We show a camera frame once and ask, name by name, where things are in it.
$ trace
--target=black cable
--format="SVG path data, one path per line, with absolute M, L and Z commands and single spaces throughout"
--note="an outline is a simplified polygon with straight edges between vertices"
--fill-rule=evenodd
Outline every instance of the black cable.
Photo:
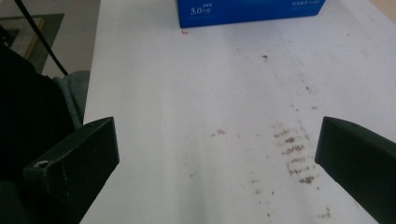
M 67 72 L 64 69 L 64 67 L 61 65 L 61 63 L 58 61 L 58 59 L 55 57 L 55 54 L 53 54 L 52 50 L 50 49 L 50 45 L 47 43 L 46 39 L 44 36 L 41 34 L 40 30 L 38 27 L 35 25 L 35 22 L 33 21 L 33 18 L 30 16 L 29 12 L 27 11 L 26 7 L 23 5 L 23 2 L 21 0 L 15 0 L 15 3 L 17 4 L 18 8 L 22 12 L 23 16 L 26 18 L 26 20 L 29 22 L 30 26 L 33 28 L 35 31 L 35 34 L 38 36 L 38 38 L 41 40 L 43 43 L 44 47 L 47 49 L 49 52 L 49 55 L 55 61 L 56 65 L 58 65 L 59 69 L 64 73 L 65 76 L 67 76 Z

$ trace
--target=gray floor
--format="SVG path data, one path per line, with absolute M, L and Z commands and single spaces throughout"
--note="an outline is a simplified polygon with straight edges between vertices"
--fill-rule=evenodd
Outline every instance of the gray floor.
M 68 73 L 91 70 L 100 0 L 29 0 L 23 3 L 31 15 L 64 13 L 52 50 Z M 22 16 L 14 0 L 0 0 L 0 18 L 14 16 Z M 42 74 L 63 76 L 50 57 Z

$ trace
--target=screw hole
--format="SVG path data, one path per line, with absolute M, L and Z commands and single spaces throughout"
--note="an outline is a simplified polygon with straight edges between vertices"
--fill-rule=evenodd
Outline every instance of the screw hole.
M 33 167 L 43 169 L 46 168 L 48 165 L 49 165 L 48 161 L 40 161 L 36 163 Z

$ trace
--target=table surface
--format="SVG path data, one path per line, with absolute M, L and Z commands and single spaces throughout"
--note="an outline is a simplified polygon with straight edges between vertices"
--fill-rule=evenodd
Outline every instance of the table surface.
M 85 122 L 120 165 L 85 223 L 375 223 L 314 162 L 324 116 L 396 136 L 396 26 L 368 0 L 180 30 L 174 0 L 102 0 Z

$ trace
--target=box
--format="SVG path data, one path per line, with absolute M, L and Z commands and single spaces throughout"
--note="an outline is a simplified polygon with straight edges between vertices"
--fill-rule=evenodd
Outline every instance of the box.
M 181 28 L 315 16 L 325 0 L 177 0 Z

